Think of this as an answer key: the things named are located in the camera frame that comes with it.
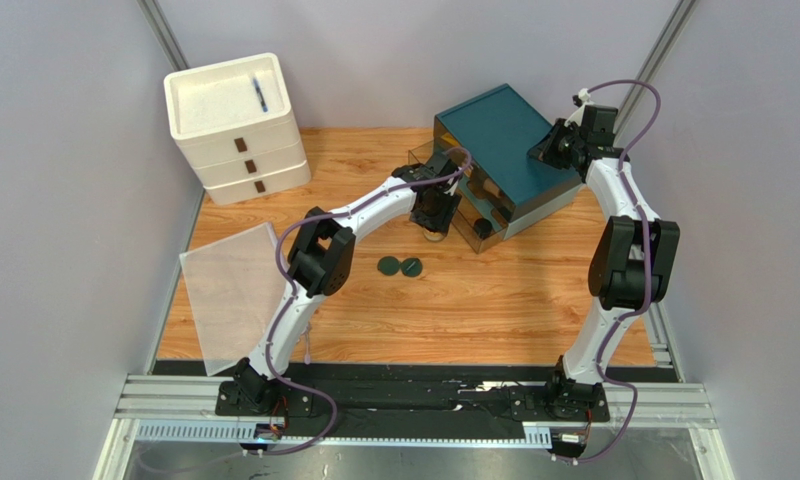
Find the clear acrylic drawer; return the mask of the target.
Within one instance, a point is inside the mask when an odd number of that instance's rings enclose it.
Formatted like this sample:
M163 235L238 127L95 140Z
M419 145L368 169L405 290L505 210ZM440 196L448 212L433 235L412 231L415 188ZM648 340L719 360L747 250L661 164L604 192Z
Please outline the clear acrylic drawer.
M456 214L452 219L450 233L456 232L466 241L473 252L481 254L505 240L507 225L504 228L501 228L499 225L491 222L493 224L494 232L489 238L481 240L476 236L473 231L473 224L477 219L485 217L481 217L479 215L479 213L469 202L466 195L460 189L463 177L464 174L459 178L459 183L455 191L461 196L461 203L459 204Z
M458 167L467 160L466 154L459 151L461 145L451 134L435 136L434 142L436 148L440 152L445 152ZM481 217L489 219L501 228L507 225L506 194L475 161L465 171L460 189Z

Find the gold lid cream jar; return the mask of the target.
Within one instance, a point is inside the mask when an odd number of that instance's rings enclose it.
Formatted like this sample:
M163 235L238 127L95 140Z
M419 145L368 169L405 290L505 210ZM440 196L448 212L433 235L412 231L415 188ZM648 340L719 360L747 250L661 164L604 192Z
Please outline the gold lid cream jar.
M445 232L442 232L442 231L432 231L432 230L424 229L422 231L422 233L423 233L424 238L427 241L433 242L433 243L442 242L447 237L447 234Z

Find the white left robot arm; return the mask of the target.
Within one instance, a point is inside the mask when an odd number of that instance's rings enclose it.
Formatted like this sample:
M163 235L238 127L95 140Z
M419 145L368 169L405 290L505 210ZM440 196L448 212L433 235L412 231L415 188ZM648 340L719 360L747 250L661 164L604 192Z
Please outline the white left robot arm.
M274 254L286 283L282 300L259 344L234 368L234 382L247 401L262 408L275 402L297 340L317 308L348 281L358 241L399 216L428 233L448 233L461 202L460 179L472 164L467 149L450 148L423 164L395 169L346 206L315 207L284 231L295 239L288 253Z

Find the small black jar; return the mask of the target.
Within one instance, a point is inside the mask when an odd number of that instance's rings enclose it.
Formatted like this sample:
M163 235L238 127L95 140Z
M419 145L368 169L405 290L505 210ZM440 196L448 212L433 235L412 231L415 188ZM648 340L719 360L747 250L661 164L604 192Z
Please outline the small black jar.
M473 231L479 239L485 240L493 234L494 228L490 220L479 218L473 224Z

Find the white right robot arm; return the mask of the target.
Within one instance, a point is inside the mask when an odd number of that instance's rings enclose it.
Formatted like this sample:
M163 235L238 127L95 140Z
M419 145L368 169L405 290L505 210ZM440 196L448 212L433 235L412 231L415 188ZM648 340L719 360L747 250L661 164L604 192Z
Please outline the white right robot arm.
M605 216L588 271L588 317L546 385L547 403L564 412L600 403L625 331L666 294L680 239L679 226L661 219L635 186L627 154L614 144L617 114L583 102L548 121L529 106L471 102L434 119L437 150L462 146L475 159L454 225L476 251L562 208L580 187Z

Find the teal drawer organizer box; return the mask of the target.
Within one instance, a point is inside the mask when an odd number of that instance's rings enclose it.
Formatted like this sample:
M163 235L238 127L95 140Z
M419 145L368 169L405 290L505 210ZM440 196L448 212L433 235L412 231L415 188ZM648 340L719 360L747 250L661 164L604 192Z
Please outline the teal drawer organizer box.
M510 85L502 84L434 116L435 136L451 134L506 194L505 240L570 205L579 176L528 156L551 123Z

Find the dark green round compact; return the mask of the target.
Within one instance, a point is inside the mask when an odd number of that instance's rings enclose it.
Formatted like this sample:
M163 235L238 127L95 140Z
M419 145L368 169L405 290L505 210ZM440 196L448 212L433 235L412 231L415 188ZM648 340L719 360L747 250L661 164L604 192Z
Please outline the dark green round compact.
M394 256L384 256L377 262L377 270L385 276L396 275L401 268L401 261Z

